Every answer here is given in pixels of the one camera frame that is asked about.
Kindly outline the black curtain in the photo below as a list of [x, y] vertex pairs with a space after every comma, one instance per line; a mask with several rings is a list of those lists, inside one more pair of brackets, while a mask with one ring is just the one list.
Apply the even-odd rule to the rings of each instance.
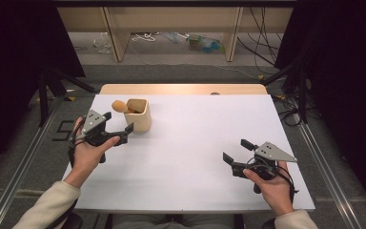
[[295, 60], [309, 34], [316, 105], [366, 191], [366, 0], [296, 0], [275, 66]]
[[46, 68], [85, 75], [57, 7], [52, 0], [0, 0], [0, 155]]

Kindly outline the black metal stand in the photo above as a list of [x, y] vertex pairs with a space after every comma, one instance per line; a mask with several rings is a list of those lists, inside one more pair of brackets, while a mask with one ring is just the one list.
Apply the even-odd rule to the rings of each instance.
[[271, 83], [275, 82], [279, 78], [285, 76], [286, 79], [281, 87], [281, 90], [285, 94], [293, 94], [295, 90], [298, 90], [298, 104], [297, 109], [300, 116], [300, 120], [307, 123], [306, 117], [306, 76], [301, 64], [295, 61], [283, 68], [279, 72], [270, 76], [267, 80], [262, 81], [262, 85], [267, 87]]
[[67, 90], [61, 82], [62, 79], [65, 79], [66, 81], [85, 90], [88, 93], [98, 93], [98, 90], [96, 90], [94, 87], [82, 82], [75, 77], [72, 77], [54, 68], [43, 68], [38, 77], [40, 127], [42, 127], [49, 118], [49, 100], [47, 95], [47, 89], [50, 89], [55, 97], [66, 97]]

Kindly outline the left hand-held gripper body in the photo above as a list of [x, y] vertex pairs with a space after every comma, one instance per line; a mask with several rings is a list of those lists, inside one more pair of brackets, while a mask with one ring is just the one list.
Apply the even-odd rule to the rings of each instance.
[[90, 145], [92, 147], [98, 147], [109, 139], [117, 136], [119, 140], [114, 146], [126, 144], [128, 142], [129, 134], [125, 132], [125, 129], [120, 132], [109, 133], [106, 131], [107, 121], [108, 120], [106, 120], [102, 114], [94, 110], [89, 110], [82, 121], [83, 128], [80, 135], [81, 143], [84, 146]]

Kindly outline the light wooden shelf unit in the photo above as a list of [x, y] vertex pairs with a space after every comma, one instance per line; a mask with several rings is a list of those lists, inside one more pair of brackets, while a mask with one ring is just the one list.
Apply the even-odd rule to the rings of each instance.
[[68, 32], [106, 32], [110, 36], [116, 62], [124, 58], [133, 32], [220, 32], [226, 60], [234, 60], [237, 35], [256, 32], [265, 26], [268, 33], [287, 29], [292, 8], [267, 7], [73, 7], [58, 8]]

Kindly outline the black-handled makeup brush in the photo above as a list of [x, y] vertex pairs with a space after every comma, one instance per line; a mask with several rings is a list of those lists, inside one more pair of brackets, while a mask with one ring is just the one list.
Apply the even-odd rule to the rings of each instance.
[[124, 114], [137, 114], [137, 110], [130, 108], [125, 102], [121, 100], [115, 100], [112, 103], [112, 108], [119, 113]]

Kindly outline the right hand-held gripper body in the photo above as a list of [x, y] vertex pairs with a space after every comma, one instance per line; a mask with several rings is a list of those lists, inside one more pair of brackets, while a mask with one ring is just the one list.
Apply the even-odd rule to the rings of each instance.
[[[297, 162], [294, 156], [291, 156], [279, 149], [271, 142], [265, 142], [253, 151], [254, 156], [246, 163], [235, 162], [232, 164], [232, 173], [234, 177], [246, 178], [243, 174], [244, 169], [250, 169], [257, 173], [264, 180], [271, 180], [277, 176], [281, 176], [278, 172], [279, 161]], [[291, 186], [291, 194], [295, 193], [294, 182], [292, 177], [287, 178], [287, 182]]]

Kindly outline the person's left hand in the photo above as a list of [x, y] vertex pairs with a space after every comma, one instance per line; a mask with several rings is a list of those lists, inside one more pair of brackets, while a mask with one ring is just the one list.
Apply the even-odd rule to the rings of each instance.
[[80, 188], [97, 167], [102, 155], [119, 141], [118, 136], [108, 139], [100, 146], [94, 147], [83, 139], [75, 141], [74, 161], [71, 171], [63, 179], [69, 185]]

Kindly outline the person's right hand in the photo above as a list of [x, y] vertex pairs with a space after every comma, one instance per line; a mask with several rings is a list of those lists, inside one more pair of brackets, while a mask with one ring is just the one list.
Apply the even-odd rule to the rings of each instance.
[[271, 207], [274, 214], [280, 217], [292, 213], [295, 209], [290, 198], [291, 186], [287, 182], [287, 178], [290, 177], [287, 163], [279, 161], [278, 166], [278, 172], [281, 176], [271, 180], [264, 180], [250, 169], [244, 169], [243, 174], [260, 188], [264, 200]]

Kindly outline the colourful plastic bag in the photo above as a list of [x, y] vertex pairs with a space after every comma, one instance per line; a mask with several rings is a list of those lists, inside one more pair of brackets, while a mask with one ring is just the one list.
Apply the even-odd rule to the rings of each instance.
[[204, 52], [204, 53], [211, 53], [211, 52], [224, 52], [225, 49], [222, 43], [210, 37], [206, 37], [199, 34], [190, 34], [187, 38], [189, 42], [189, 47], [192, 50]]

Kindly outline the beige square wooden cup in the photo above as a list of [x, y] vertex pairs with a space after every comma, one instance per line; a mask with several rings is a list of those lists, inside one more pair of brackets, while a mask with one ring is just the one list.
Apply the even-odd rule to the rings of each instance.
[[130, 98], [127, 106], [132, 113], [124, 114], [126, 122], [133, 124], [133, 130], [136, 133], [147, 132], [152, 125], [152, 117], [149, 101], [143, 98]]

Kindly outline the clear plastic wrapper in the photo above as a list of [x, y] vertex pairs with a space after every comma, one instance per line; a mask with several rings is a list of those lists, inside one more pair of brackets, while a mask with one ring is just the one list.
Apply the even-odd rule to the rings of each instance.
[[101, 32], [98, 37], [93, 39], [93, 46], [99, 53], [112, 53], [112, 45], [106, 32]]

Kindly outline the aluminium floor rail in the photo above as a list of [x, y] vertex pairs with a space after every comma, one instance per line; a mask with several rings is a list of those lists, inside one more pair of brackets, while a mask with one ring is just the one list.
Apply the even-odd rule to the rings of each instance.
[[336, 176], [330, 168], [329, 163], [323, 155], [319, 145], [317, 144], [311, 129], [301, 119], [299, 114], [295, 114], [294, 119], [298, 122], [300, 132], [303, 135], [303, 138], [312, 154], [312, 158], [315, 161], [317, 169], [321, 173], [321, 176], [328, 188], [329, 193], [332, 196], [339, 214], [343, 218], [346, 227], [348, 229], [361, 229], [361, 224], [356, 217], [356, 211], [340, 187]]
[[53, 100], [53, 102], [51, 103], [51, 107], [49, 108], [49, 114], [47, 119], [38, 128], [28, 150], [24, 153], [22, 159], [19, 162], [19, 165], [17, 166], [13, 176], [11, 177], [9, 184], [3, 190], [0, 196], [0, 225], [5, 218], [7, 212], [9, 211], [10, 206], [16, 196], [17, 190], [23, 182], [27, 172], [29, 171], [29, 168], [36, 154], [40, 150], [43, 138], [46, 136], [51, 126], [52, 120], [55, 117], [56, 112], [61, 104], [62, 97], [55, 98]]

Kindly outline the person's legs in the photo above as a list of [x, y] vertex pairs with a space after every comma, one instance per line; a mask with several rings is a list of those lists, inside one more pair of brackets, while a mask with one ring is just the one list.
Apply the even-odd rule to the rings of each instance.
[[234, 215], [113, 215], [112, 229], [234, 229]]

